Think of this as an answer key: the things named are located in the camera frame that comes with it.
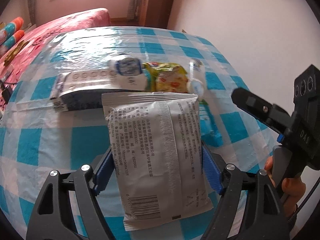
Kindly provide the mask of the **person right hand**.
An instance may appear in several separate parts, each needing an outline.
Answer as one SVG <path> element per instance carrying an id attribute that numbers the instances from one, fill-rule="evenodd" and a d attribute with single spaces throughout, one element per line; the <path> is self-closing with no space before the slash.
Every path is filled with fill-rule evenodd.
<path id="1" fill-rule="evenodd" d="M 287 199 L 283 202 L 283 208 L 286 217 L 289 218 L 294 214 L 298 201 L 303 197 L 306 191 L 306 185 L 300 177 L 285 178 L 281 188 L 287 195 Z"/>

